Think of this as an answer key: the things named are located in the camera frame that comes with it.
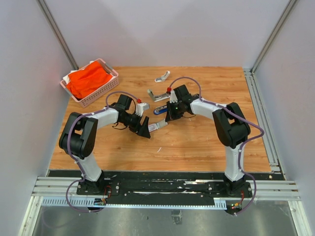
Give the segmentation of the grey white stapler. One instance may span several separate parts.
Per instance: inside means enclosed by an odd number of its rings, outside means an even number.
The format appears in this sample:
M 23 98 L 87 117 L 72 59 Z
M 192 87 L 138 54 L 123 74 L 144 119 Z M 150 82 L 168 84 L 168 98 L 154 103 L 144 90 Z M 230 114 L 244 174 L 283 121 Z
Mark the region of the grey white stapler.
M 147 93 L 148 93 L 149 97 L 154 102 L 158 102 L 158 101 L 162 101 L 162 100 L 170 98 L 170 94 L 168 94 L 168 93 L 163 93 L 163 94 L 160 94 L 160 95 L 154 95 L 153 92 L 150 89 L 147 90 Z

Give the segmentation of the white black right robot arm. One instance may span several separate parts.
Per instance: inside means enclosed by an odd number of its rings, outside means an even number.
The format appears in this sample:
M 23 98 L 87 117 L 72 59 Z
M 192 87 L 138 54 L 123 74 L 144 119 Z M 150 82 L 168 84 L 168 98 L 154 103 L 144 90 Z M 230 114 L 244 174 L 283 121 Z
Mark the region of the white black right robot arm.
M 250 185 L 246 183 L 245 174 L 242 172 L 244 153 L 240 150 L 241 145 L 248 140 L 251 130 L 249 125 L 242 121 L 245 117 L 239 105 L 213 104 L 199 98 L 199 94 L 191 95 L 185 85 L 175 89 L 168 88 L 167 93 L 170 98 L 166 103 L 165 121 L 180 119 L 185 113 L 212 120 L 218 139 L 225 147 L 224 193 L 230 197 L 251 197 Z

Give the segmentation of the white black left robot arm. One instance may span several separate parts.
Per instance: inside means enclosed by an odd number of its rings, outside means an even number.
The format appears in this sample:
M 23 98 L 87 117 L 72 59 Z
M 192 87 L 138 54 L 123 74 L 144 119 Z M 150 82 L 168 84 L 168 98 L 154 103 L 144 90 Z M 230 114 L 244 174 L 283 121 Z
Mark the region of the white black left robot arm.
M 143 118 L 150 105 L 130 94 L 121 94 L 118 101 L 107 104 L 103 109 L 86 114 L 73 112 L 69 115 L 59 139 L 59 147 L 78 165 L 82 179 L 79 193 L 101 194 L 106 189 L 103 171 L 93 155 L 96 133 L 108 125 L 123 124 L 132 133 L 150 138 L 149 118 Z

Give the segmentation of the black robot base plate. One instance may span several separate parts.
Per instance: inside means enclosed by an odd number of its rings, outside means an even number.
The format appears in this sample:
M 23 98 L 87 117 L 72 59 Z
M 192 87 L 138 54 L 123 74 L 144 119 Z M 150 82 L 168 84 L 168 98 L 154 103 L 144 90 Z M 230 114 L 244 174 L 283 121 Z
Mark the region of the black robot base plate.
M 137 199 L 166 198 L 179 201 L 186 196 L 201 198 L 228 198 L 237 201 L 240 206 L 243 200 L 253 200 L 258 186 L 254 176 L 245 175 L 245 181 L 250 185 L 251 197 L 229 196 L 223 190 L 224 173 L 188 173 L 188 172 L 103 172 L 106 189 L 103 193 L 79 193 L 79 173 L 71 171 L 67 177 L 62 177 L 63 171 L 52 171 L 46 184 L 53 192 L 60 192 L 67 200 L 78 197 L 100 198 L 104 203 L 110 199 L 122 199 L 132 196 Z

